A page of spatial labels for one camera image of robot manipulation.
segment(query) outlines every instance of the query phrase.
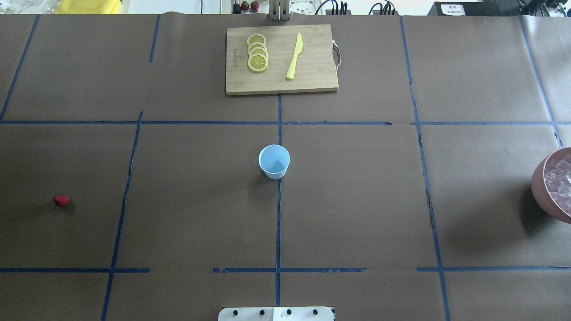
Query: blue tape line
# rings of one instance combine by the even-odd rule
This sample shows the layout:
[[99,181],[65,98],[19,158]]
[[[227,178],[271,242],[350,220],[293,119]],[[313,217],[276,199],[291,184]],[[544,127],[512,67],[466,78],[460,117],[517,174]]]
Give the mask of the blue tape line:
[[[427,171],[426,158],[424,156],[424,147],[423,147],[423,142],[422,142],[422,137],[421,137],[422,134],[420,132],[419,114],[418,114],[418,109],[416,106],[415,93],[412,90],[412,70],[411,70],[410,58],[408,56],[407,36],[406,36],[405,30],[404,30],[403,16],[399,16],[399,18],[400,18],[400,31],[401,31],[401,34],[403,36],[404,58],[405,58],[405,61],[407,63],[408,85],[409,85],[409,89],[411,91],[412,107],[413,107],[413,112],[415,115],[416,136],[417,136],[417,140],[419,142],[420,160],[421,160],[422,166],[423,166],[424,186],[425,186],[426,192],[427,192],[428,206],[429,206],[430,216],[431,216],[431,220],[432,220],[431,221],[432,238],[434,240],[434,248],[435,248],[435,252],[436,252],[436,261],[438,263],[438,267],[442,268],[442,259],[440,256],[440,246],[438,243],[438,232],[436,231],[436,219],[434,216],[434,208],[432,206],[432,195],[430,192],[430,183],[428,182],[428,171]],[[444,315],[445,315],[446,321],[450,321],[450,313],[449,313],[449,309],[448,309],[448,297],[446,295],[446,284],[444,282],[444,273],[442,271],[439,272],[439,277],[440,277],[440,292],[442,293],[442,301],[443,301],[443,306],[444,306]]]
[[[65,267],[6,267],[0,273],[109,273],[109,268],[65,268]],[[118,268],[115,273],[150,273],[150,268]]]
[[150,268],[116,268],[113,273],[150,273]]
[[417,272],[491,272],[491,271],[565,271],[570,272],[571,267],[557,266],[480,266],[480,267],[419,267]]
[[389,122],[283,122],[284,125],[392,125]]
[[[281,267],[280,273],[361,273],[366,267]],[[212,273],[275,273],[270,267],[213,268]]]
[[213,268],[212,273],[275,273],[275,268],[238,267],[238,268]]
[[276,217],[276,307],[281,304],[280,273],[282,272],[282,180],[278,179],[278,205]]
[[278,145],[282,145],[282,94],[278,94]]
[[109,273],[107,280],[107,290],[105,291],[105,301],[103,301],[103,312],[101,313],[101,321],[107,319],[107,308],[109,307],[109,297],[111,296],[111,287],[113,285],[113,273]]
[[497,125],[497,126],[545,126],[550,122],[419,122],[421,125]]
[[152,38],[151,55],[148,59],[150,63],[152,63],[152,59],[155,56],[156,35],[159,33],[159,22],[160,22],[160,14],[156,15],[155,35]]
[[278,122],[145,121],[143,125],[278,125]]
[[539,72],[537,71],[537,65],[535,63],[535,59],[533,59],[532,49],[529,46],[528,35],[525,32],[524,20],[521,17],[521,15],[519,17],[520,17],[521,32],[524,34],[525,48],[528,52],[529,59],[532,62],[533,73],[535,74],[537,83],[539,84],[541,97],[543,98],[543,101],[545,103],[545,108],[547,109],[547,114],[549,115],[549,120],[551,121],[551,124],[553,126],[553,133],[555,134],[555,138],[557,139],[557,143],[559,144],[559,148],[561,148],[561,147],[563,147],[563,144],[561,143],[561,136],[559,136],[559,131],[557,130],[557,126],[555,125],[555,119],[553,118],[553,113],[551,112],[551,107],[549,106],[549,102],[547,100],[547,95],[545,94],[545,89],[543,88],[543,83],[541,82],[541,78],[539,77]]
[[4,125],[136,125],[134,121],[5,121]]
[[39,14],[36,15],[34,24],[32,25],[32,29],[30,30],[30,35],[28,36],[28,41],[26,42],[26,46],[24,47],[24,51],[22,52],[22,56],[20,57],[20,62],[18,63],[18,67],[16,68],[14,77],[12,78],[12,84],[10,85],[10,89],[8,89],[8,93],[6,94],[4,107],[2,108],[2,112],[0,112],[0,122],[2,122],[2,119],[4,118],[4,114],[6,113],[6,109],[8,108],[8,103],[10,103],[10,97],[12,97],[12,91],[14,91],[14,86],[16,85],[16,80],[18,79],[18,75],[20,74],[20,69],[22,68],[22,64],[24,63],[24,58],[26,58],[26,53],[28,52],[28,48],[30,47],[30,43],[32,42],[32,37],[34,36],[35,28],[36,26],[38,26],[38,20],[39,20]]
[[361,273],[366,267],[283,267],[282,273]]
[[111,259],[111,268],[109,271],[109,280],[107,281],[107,291],[105,292],[105,301],[103,302],[103,312],[101,313],[101,321],[107,318],[107,307],[109,305],[109,296],[111,295],[111,287],[113,285],[113,273],[115,272],[115,264],[117,262],[117,253],[119,252],[119,241],[121,239],[121,230],[123,228],[123,221],[125,218],[125,208],[127,207],[127,194],[131,185],[131,176],[133,171],[133,160],[135,158],[135,151],[137,150],[137,143],[139,141],[139,132],[141,128],[141,119],[143,118],[143,111],[139,114],[137,121],[137,130],[135,131],[135,139],[133,142],[133,150],[131,151],[131,160],[129,161],[129,170],[127,174],[127,182],[125,183],[125,192],[123,194],[123,203],[121,205],[121,215],[119,217],[119,226],[117,227],[117,236],[115,237],[115,247],[113,248],[113,257]]
[[0,268],[0,273],[109,273],[108,268]]

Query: yellow cloth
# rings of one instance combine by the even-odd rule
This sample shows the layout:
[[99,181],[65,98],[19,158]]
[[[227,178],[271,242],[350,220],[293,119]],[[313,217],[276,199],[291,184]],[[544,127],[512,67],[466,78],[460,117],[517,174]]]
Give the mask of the yellow cloth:
[[120,0],[62,0],[56,14],[116,14]]

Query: wooden cutting board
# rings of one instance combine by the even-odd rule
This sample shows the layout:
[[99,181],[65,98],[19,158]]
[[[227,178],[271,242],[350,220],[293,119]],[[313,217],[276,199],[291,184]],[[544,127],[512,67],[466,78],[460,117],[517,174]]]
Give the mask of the wooden cutting board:
[[[297,34],[303,37],[303,52],[297,58],[293,80],[286,80]],[[248,69],[248,46],[251,34],[266,37],[270,55],[268,68],[262,73]],[[226,36],[226,94],[258,95],[308,93],[339,89],[333,60],[331,25],[272,26],[228,28]]]

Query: lemon slice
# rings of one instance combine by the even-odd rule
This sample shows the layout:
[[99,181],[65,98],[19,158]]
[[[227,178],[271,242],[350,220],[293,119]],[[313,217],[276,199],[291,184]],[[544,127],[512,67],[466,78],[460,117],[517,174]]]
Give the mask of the lemon slice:
[[261,42],[252,42],[252,43],[250,43],[250,45],[248,46],[248,52],[250,52],[252,49],[258,48],[258,47],[263,48],[263,49],[265,49],[266,51],[268,51],[268,49],[266,48],[266,45],[264,45],[263,43],[261,43]]
[[261,73],[268,67],[268,58],[263,54],[253,54],[248,58],[248,68],[255,73]]
[[253,54],[263,54],[264,56],[266,56],[266,58],[269,58],[268,51],[262,47],[254,47],[252,50],[250,50],[248,56],[251,56]]
[[250,35],[248,37],[248,40],[246,40],[247,45],[251,45],[254,42],[260,42],[260,43],[263,43],[265,45],[266,44],[266,38],[264,37],[263,34],[253,34],[253,35]]

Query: table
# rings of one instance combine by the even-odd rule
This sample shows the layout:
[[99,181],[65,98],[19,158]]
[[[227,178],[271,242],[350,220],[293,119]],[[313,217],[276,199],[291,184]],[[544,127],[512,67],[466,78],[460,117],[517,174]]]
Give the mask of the table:
[[571,22],[309,23],[338,92],[228,97],[226,28],[263,15],[0,17],[0,319],[568,320],[570,226],[529,184],[571,145]]

